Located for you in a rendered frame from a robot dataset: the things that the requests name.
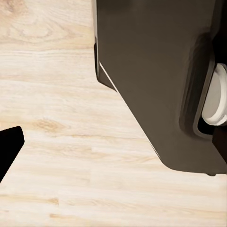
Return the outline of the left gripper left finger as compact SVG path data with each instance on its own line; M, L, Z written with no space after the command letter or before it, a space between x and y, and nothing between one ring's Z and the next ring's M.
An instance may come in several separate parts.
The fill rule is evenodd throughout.
M25 143L20 126L0 131L0 182Z

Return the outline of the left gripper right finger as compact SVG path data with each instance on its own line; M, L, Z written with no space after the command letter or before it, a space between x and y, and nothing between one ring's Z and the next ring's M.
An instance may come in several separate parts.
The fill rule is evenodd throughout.
M227 164L227 128L216 125L212 143Z

